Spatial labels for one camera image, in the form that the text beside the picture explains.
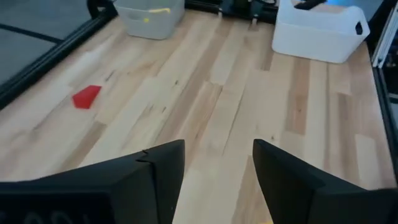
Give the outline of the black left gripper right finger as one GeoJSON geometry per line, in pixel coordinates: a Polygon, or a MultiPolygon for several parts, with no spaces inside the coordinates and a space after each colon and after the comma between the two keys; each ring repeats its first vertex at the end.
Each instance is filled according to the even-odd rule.
{"type": "Polygon", "coordinates": [[[273,224],[398,224],[398,188],[363,189],[262,139],[252,158],[273,224]]]}

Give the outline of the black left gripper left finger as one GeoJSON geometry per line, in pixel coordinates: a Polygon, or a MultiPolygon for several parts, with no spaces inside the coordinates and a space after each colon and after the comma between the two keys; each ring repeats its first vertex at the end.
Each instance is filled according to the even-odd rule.
{"type": "Polygon", "coordinates": [[[182,139],[34,180],[0,182],[0,224],[172,224],[182,139]]]}

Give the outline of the red wedge block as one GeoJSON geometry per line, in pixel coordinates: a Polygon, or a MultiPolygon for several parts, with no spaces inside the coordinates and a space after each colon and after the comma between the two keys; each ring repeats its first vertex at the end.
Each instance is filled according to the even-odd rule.
{"type": "Polygon", "coordinates": [[[89,85],[72,96],[73,104],[78,109],[90,109],[102,89],[99,85],[89,85]]]}

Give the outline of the white plastic bin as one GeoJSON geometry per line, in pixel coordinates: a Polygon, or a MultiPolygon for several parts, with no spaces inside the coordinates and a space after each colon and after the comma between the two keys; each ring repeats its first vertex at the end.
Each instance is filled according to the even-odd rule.
{"type": "Polygon", "coordinates": [[[280,0],[273,51],[330,63],[343,63],[370,34],[361,8],[340,12],[297,9],[292,0],[280,0]]]}

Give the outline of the silver aluminium profile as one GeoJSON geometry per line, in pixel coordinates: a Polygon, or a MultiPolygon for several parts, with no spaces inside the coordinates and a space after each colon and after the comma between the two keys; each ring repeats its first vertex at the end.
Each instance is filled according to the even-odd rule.
{"type": "Polygon", "coordinates": [[[382,68],[396,32],[398,31],[398,3],[391,10],[372,57],[372,67],[382,68]]]}

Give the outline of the grey plastic bin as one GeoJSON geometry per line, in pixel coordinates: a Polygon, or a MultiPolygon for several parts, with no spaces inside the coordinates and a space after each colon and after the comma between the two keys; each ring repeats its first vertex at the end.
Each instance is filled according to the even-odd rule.
{"type": "Polygon", "coordinates": [[[185,0],[115,0],[113,4],[129,35],[155,40],[171,36],[185,12],[185,0]],[[170,14],[148,12],[166,7],[170,14]]]}

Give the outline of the black arched clamp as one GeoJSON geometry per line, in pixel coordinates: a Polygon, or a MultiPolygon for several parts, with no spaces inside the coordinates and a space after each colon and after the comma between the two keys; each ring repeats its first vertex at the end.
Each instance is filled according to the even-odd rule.
{"type": "Polygon", "coordinates": [[[100,8],[105,10],[105,14],[114,17],[117,12],[113,2],[114,0],[86,0],[86,6],[93,19],[100,15],[100,8]]]}

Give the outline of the black aluminium table frame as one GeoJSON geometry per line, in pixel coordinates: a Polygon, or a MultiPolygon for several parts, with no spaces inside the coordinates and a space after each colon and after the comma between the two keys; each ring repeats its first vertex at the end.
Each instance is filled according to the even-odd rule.
{"type": "MultiPolygon", "coordinates": [[[[63,59],[65,59],[73,50],[79,47],[89,37],[93,36],[95,32],[103,28],[114,17],[105,14],[105,10],[100,8],[100,15],[97,18],[91,18],[78,23],[76,29],[66,28],[66,25],[72,22],[78,12],[78,6],[72,6],[69,10],[69,16],[64,16],[64,22],[61,21],[61,12],[66,13],[61,3],[72,3],[74,0],[0,0],[0,16],[5,15],[6,12],[11,13],[11,19],[18,19],[20,22],[25,22],[23,25],[12,25],[6,23],[5,19],[0,18],[0,30],[6,30],[11,34],[18,34],[19,36],[30,37],[37,41],[44,41],[45,44],[53,44],[51,48],[39,53],[34,50],[34,44],[27,44],[17,50],[19,45],[10,47],[11,44],[6,44],[5,37],[0,37],[0,53],[5,53],[5,58],[0,58],[0,65],[11,66],[11,53],[18,53],[15,62],[22,63],[22,54],[39,53],[33,56],[28,62],[16,66],[16,72],[11,71],[11,68],[0,67],[0,109],[6,107],[9,103],[14,101],[19,95],[26,91],[33,84],[37,83],[50,69],[54,68],[63,59]],[[22,3],[28,4],[28,12],[14,12],[16,7],[21,6],[22,3]],[[53,25],[53,28],[59,28],[67,31],[65,35],[56,37],[53,34],[47,34],[42,31],[35,31],[33,25],[43,27],[45,23],[53,25]]],[[[223,0],[185,0],[185,8],[193,9],[195,11],[203,11],[216,13],[218,7],[223,0]]],[[[369,50],[369,55],[373,56],[376,49],[376,41],[381,36],[381,26],[385,25],[387,21],[387,10],[392,9],[392,3],[396,0],[380,0],[376,6],[370,6],[370,1],[373,0],[354,0],[354,5],[361,9],[371,8],[374,11],[373,15],[367,19],[369,28],[371,30],[370,37],[366,38],[369,50]]],[[[383,68],[372,68],[374,81],[376,84],[376,92],[378,102],[381,103],[380,110],[382,120],[387,134],[387,141],[390,149],[390,156],[394,177],[398,178],[398,131],[395,121],[393,121],[393,114],[391,110],[390,92],[383,68]]]]}

